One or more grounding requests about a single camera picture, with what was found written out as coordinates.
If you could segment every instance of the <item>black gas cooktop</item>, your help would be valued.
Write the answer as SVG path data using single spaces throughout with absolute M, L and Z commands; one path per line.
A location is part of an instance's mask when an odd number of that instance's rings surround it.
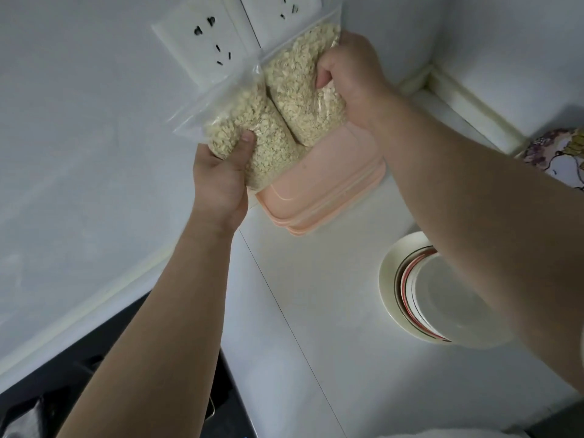
M 146 297 L 99 326 L 53 360 L 0 394 L 0 436 L 41 400 L 44 436 L 54 437 L 93 372 Z M 256 438 L 223 357 L 219 355 L 201 438 Z

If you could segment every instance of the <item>person's right arm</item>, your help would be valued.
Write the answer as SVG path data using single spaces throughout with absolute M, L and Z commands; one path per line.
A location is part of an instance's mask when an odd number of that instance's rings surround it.
M 317 87 L 331 77 L 348 119 L 373 133 L 436 248 L 534 353 L 584 392 L 582 192 L 417 109 L 390 87 L 361 36 L 344 33 L 321 58 Z

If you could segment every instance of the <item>hand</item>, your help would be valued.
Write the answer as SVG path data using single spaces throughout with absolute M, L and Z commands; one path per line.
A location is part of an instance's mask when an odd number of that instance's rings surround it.
M 369 40 L 351 32 L 343 31 L 340 44 L 325 52 L 317 70 L 317 89 L 334 80 L 347 103 L 347 118 L 363 128 L 369 128 L 378 101 L 394 92 Z
M 218 159 L 206 144 L 194 157 L 194 206 L 192 218 L 221 233 L 233 235 L 248 212 L 245 166 L 252 157 L 256 136 L 244 131 L 233 152 Z

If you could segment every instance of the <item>outlet plate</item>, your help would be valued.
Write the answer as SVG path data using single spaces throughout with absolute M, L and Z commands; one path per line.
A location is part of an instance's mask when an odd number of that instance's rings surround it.
M 185 0 L 152 29 L 203 91 L 259 52 L 240 0 Z
M 322 9 L 322 0 L 241 0 L 259 45 L 271 49 Z

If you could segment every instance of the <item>floral patterned object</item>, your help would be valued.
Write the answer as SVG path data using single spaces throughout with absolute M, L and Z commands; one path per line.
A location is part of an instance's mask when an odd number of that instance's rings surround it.
M 584 191 L 584 129 L 557 129 L 532 141 L 523 161 Z

